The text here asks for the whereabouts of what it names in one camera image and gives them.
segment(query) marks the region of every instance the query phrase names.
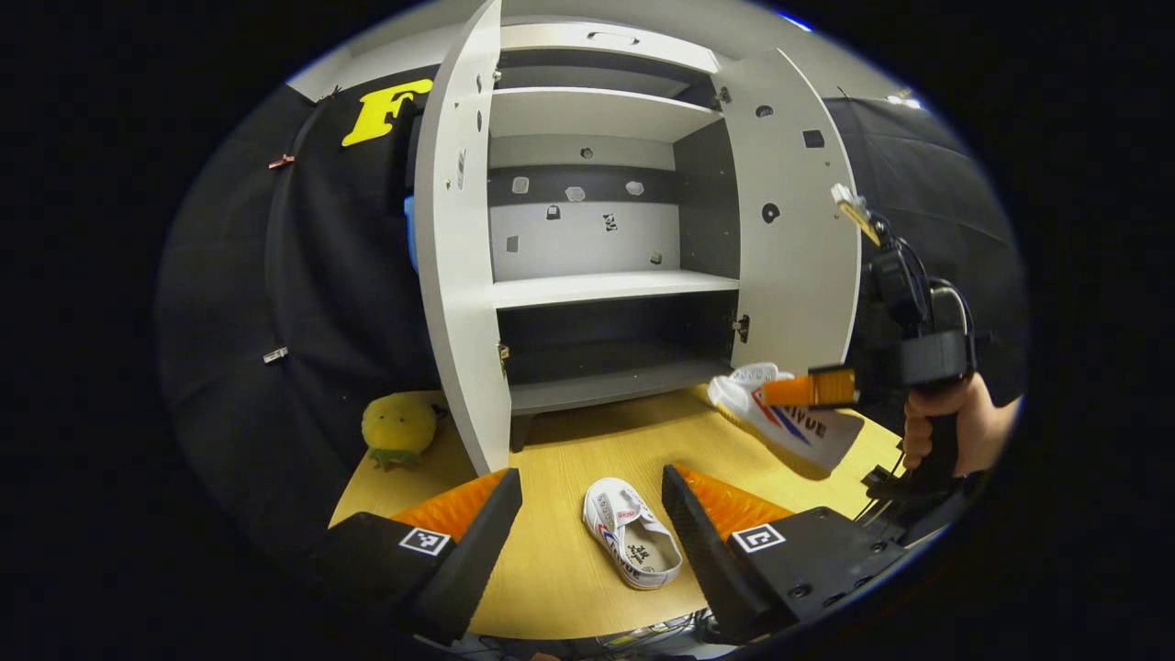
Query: white shoe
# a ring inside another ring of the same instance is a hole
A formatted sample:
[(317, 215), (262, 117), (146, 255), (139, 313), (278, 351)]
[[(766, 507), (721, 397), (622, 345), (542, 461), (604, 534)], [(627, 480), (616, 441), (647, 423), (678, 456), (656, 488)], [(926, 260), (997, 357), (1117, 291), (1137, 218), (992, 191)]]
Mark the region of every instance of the white shoe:
[(624, 480), (604, 478), (589, 487), (583, 520), (630, 586), (657, 589), (680, 572), (673, 535)]
[(706, 394), (727, 420), (773, 451), (783, 451), (774, 454), (793, 471), (822, 480), (840, 465), (865, 421), (835, 411), (763, 405), (764, 384), (794, 378), (774, 364), (757, 363), (736, 370), (730, 377), (714, 377)]

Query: wooden table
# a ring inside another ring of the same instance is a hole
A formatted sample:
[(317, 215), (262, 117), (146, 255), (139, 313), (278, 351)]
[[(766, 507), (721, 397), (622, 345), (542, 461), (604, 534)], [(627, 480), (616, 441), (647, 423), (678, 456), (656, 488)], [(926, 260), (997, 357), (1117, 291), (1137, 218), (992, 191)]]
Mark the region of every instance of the wooden table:
[[(441, 393), (434, 397), (444, 402)], [(522, 478), (523, 507), (469, 630), (528, 640), (579, 639), (627, 632), (706, 606), (689, 560), (662, 589), (642, 592), (624, 584), (580, 522), (584, 493), (599, 478), (630, 483), (671, 530), (660, 483), (662, 468), (672, 463), (793, 512), (822, 505), (853, 518), (868, 503), (861, 478), (877, 465), (893, 466), (898, 440), (865, 419), (832, 477), (812, 481), (714, 412), (705, 386), (539, 416), (525, 450), (510, 457)], [(356, 512), (391, 517), (474, 478), (456, 429), (446, 421), (415, 472), (383, 471), (374, 460), (363, 460), (330, 525)]]

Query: cabinet leg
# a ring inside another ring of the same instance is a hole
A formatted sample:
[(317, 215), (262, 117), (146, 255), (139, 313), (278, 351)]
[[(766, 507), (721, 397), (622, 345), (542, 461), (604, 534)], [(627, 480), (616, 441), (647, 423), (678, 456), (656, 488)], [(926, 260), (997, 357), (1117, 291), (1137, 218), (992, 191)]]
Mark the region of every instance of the cabinet leg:
[(510, 419), (510, 452), (521, 452), (526, 445), (526, 433), (530, 432), (530, 420), (533, 416), (518, 416)]

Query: human hand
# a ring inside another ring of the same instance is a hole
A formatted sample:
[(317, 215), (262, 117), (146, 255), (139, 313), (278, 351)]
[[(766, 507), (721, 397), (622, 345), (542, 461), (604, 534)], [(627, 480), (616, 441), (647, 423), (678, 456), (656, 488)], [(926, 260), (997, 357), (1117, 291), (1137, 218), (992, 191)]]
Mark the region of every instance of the human hand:
[(902, 466), (913, 471), (931, 453), (932, 426), (928, 419), (955, 413), (959, 439), (955, 478), (991, 468), (1012, 432), (1019, 405), (1018, 398), (1008, 406), (996, 409), (983, 378), (978, 373), (934, 396), (912, 391), (906, 400), (906, 458)]

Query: open cabinet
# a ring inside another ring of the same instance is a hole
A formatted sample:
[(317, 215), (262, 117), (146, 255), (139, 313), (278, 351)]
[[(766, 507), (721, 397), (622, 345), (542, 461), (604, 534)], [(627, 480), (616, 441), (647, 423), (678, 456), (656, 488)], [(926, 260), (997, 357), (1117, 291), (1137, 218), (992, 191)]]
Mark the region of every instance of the open cabinet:
[(441, 65), (416, 161), (429, 333), (478, 473), (536, 414), (842, 362), (860, 236), (828, 190), (855, 188), (791, 60), (503, 26), (501, 2)]

